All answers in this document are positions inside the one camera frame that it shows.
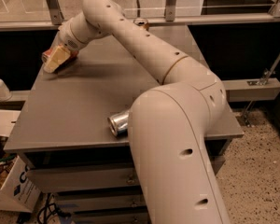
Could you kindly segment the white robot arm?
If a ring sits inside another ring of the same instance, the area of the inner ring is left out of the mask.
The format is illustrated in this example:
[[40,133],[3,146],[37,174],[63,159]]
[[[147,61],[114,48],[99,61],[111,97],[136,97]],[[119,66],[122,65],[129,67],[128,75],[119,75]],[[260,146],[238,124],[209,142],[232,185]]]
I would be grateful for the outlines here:
[[128,137],[152,224],[231,224],[204,144],[227,104],[222,81],[188,54],[127,20],[112,0],[83,0],[60,27],[44,69],[114,36],[158,87],[133,102]]

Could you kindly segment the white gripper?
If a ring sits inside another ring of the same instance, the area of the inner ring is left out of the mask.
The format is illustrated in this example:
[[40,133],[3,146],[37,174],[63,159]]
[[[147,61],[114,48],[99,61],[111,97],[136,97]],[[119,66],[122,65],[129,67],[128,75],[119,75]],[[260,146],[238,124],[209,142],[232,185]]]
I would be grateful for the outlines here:
[[70,24],[66,22],[58,28],[58,32],[52,42],[53,48],[42,53],[44,70],[53,73],[60,65],[71,57],[71,51],[80,50],[81,43],[76,40]]

